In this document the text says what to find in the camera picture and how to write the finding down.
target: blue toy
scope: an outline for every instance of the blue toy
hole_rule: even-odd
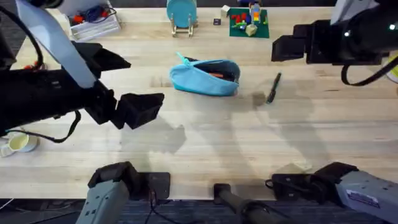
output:
[[[251,24],[251,16],[247,15],[245,21],[248,25]]]

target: label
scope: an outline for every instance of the label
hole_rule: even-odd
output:
[[[359,192],[356,192],[354,190],[346,190],[347,196],[354,201],[365,203],[367,205],[380,208],[379,201],[377,198],[368,196]]]

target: light wood tabletop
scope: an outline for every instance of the light wood tabletop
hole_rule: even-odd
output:
[[[213,25],[219,8],[198,8],[191,39],[171,36],[165,9],[117,9],[122,31],[98,38],[131,63],[104,72],[101,81],[124,93],[164,93],[155,121],[131,130],[98,126],[85,111],[64,143],[41,140],[30,153],[0,159],[0,198],[85,198],[95,169],[130,161],[141,172],[170,172],[170,198],[211,199],[214,183],[226,182],[243,197],[273,199],[264,180],[289,164],[317,170],[331,162],[356,165],[398,182],[397,85],[386,78],[362,88],[340,80],[341,67],[271,62],[272,41],[295,24],[331,16],[330,8],[267,8],[270,39],[229,37],[228,20]],[[65,18],[55,17],[66,29]],[[175,52],[197,59],[227,58],[241,69],[239,93],[209,97],[174,90],[169,70]],[[60,66],[45,52],[49,69]],[[25,40],[14,69],[35,60]],[[379,67],[355,67],[352,80]],[[275,101],[265,104],[277,73]],[[73,113],[26,125],[29,131],[66,135]]]

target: white cup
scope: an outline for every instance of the white cup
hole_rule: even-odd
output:
[[[35,149],[39,139],[28,134],[15,134],[8,139],[8,142],[0,146],[1,156],[9,156],[15,152],[30,152]]]

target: black pen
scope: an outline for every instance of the black pen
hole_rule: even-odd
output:
[[[269,93],[269,96],[267,98],[267,104],[270,104],[274,101],[275,95],[276,95],[276,88],[278,87],[280,77],[282,76],[282,73],[279,72],[278,75],[276,76],[274,80],[274,84],[272,86],[271,92]]]

